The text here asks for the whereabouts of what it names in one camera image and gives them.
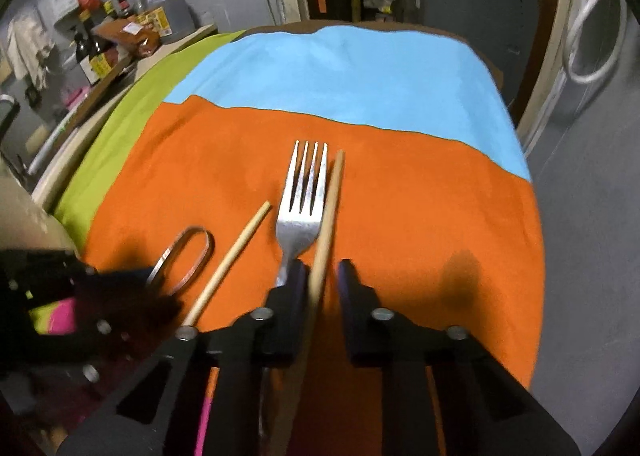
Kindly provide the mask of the wooden stick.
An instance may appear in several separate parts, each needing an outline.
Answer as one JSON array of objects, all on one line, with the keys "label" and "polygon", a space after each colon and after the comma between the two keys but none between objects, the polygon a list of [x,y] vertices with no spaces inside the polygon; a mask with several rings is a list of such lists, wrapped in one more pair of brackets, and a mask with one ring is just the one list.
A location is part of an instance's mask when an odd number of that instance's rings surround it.
[{"label": "wooden stick", "polygon": [[328,180],[326,181],[326,197],[324,198],[323,216],[320,233],[311,247],[316,248],[308,277],[306,318],[302,340],[296,360],[284,373],[283,389],[276,419],[270,431],[267,444],[269,455],[284,455],[288,450],[293,431],[294,419],[302,393],[307,361],[311,348],[314,323],[326,281],[326,271],[330,262],[332,239],[334,235],[335,215],[340,198],[340,188],[345,154],[340,150],[333,162],[328,161]]}]

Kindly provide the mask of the steel fork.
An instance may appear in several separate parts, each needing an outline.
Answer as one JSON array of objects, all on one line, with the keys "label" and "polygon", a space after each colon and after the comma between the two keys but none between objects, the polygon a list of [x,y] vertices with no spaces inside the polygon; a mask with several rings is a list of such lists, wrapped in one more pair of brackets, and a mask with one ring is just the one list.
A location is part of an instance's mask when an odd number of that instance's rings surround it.
[{"label": "steel fork", "polygon": [[327,180],[328,144],[296,141],[277,214],[276,239],[282,259],[276,287],[286,284],[293,261],[320,233]]}]

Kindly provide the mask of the colourful striped table cloth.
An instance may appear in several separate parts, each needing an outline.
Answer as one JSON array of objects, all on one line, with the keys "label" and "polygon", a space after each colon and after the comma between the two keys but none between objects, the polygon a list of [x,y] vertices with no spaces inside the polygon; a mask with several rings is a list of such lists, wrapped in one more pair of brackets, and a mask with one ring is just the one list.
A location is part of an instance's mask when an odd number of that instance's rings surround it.
[{"label": "colourful striped table cloth", "polygon": [[532,179],[484,60],[329,26],[168,57],[55,206],[100,270],[214,235],[186,331],[64,455],[544,455]]}]

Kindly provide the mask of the dark wine bottle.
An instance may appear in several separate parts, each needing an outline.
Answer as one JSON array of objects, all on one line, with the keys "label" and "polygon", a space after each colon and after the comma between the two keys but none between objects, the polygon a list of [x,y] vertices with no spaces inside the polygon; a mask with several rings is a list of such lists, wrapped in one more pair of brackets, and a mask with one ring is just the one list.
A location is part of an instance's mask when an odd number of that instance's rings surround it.
[{"label": "dark wine bottle", "polygon": [[91,46],[87,38],[78,30],[74,30],[75,57],[90,86],[95,86],[99,81],[99,75],[90,64]]}]

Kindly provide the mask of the soy sauce bottle yellow label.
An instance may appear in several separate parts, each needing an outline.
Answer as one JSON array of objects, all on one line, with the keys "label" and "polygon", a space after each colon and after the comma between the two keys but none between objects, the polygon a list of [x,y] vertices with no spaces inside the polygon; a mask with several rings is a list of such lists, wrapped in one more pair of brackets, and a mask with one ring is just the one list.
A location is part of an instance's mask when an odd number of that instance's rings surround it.
[{"label": "soy sauce bottle yellow label", "polygon": [[79,20],[84,26],[90,46],[89,60],[91,68],[101,79],[104,79],[118,62],[116,46],[93,32],[94,23],[88,10],[83,10],[79,14]]}]

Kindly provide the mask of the large oil jug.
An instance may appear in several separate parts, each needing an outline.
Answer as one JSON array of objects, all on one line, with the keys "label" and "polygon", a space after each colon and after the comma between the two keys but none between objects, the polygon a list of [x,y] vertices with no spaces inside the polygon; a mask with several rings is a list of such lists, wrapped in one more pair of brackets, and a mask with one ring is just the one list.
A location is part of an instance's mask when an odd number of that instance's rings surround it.
[{"label": "large oil jug", "polygon": [[179,41],[195,31],[195,23],[186,0],[147,0],[160,42]]}]

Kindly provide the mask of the grey cabinet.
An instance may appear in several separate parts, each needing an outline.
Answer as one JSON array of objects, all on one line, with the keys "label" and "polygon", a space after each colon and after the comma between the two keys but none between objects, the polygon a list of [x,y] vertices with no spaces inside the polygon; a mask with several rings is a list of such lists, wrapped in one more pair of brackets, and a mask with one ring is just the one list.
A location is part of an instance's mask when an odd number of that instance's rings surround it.
[{"label": "grey cabinet", "polygon": [[421,0],[424,25],[456,34],[503,73],[510,105],[520,88],[538,22],[538,0]]}]

